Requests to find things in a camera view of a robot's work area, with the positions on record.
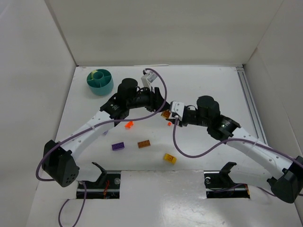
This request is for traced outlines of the light green lego piece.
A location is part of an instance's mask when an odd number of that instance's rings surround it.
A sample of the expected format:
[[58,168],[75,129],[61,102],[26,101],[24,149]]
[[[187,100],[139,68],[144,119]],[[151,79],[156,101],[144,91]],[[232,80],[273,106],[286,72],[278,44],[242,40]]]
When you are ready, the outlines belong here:
[[97,70],[93,70],[90,75],[91,75],[91,79],[94,79],[94,74],[97,73],[98,71]]

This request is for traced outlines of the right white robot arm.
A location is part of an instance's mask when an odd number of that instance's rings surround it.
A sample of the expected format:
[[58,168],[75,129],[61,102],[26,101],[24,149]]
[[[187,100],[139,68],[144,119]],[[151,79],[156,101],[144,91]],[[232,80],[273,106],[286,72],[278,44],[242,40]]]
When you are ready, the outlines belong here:
[[261,165],[259,171],[235,162],[228,162],[216,175],[220,188],[225,191],[237,184],[245,183],[269,189],[277,198],[294,203],[303,189],[303,158],[292,158],[259,141],[248,133],[239,123],[220,113],[220,107],[211,96],[197,99],[197,107],[190,109],[184,103],[173,101],[170,104],[171,121],[174,126],[203,126],[208,134],[219,143],[234,148]]

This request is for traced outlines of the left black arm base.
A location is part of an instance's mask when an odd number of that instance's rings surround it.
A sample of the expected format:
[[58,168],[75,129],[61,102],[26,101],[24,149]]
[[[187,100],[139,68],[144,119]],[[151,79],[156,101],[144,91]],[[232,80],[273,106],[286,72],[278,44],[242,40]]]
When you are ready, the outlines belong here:
[[80,170],[77,199],[119,199],[121,171],[105,170],[96,162]]

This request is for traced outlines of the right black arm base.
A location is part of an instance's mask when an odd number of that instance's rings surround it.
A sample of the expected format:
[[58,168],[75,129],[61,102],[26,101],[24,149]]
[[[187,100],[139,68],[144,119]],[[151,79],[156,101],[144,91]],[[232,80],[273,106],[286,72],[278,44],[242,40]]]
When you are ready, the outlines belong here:
[[237,165],[228,162],[221,170],[204,171],[204,184],[207,199],[250,199],[248,186],[243,183],[235,183],[230,177],[231,169]]

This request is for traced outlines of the yellow lego brick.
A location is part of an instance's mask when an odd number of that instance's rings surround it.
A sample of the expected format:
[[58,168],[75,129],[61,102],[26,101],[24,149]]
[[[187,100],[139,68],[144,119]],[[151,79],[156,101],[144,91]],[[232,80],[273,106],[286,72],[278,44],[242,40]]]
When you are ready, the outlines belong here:
[[164,156],[163,156],[163,160],[174,165],[177,161],[177,158],[168,154],[168,153],[165,153]]

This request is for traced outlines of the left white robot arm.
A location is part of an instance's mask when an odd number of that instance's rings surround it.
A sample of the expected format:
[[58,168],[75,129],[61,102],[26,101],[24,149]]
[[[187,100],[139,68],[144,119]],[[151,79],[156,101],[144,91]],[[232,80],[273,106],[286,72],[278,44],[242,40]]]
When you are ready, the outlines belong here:
[[123,79],[105,104],[90,120],[68,138],[60,142],[48,141],[44,147],[41,168],[61,187],[77,180],[80,168],[76,160],[81,153],[104,132],[126,121],[131,109],[145,108],[155,115],[169,109],[167,95],[161,95],[158,87],[138,88],[132,78]]

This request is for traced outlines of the orange translucent lego brick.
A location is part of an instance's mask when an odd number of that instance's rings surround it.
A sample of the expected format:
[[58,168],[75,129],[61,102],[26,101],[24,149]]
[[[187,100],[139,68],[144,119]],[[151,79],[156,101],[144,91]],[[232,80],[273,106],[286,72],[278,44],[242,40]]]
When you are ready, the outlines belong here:
[[165,119],[170,118],[171,112],[169,110],[165,110],[161,113],[161,116]]

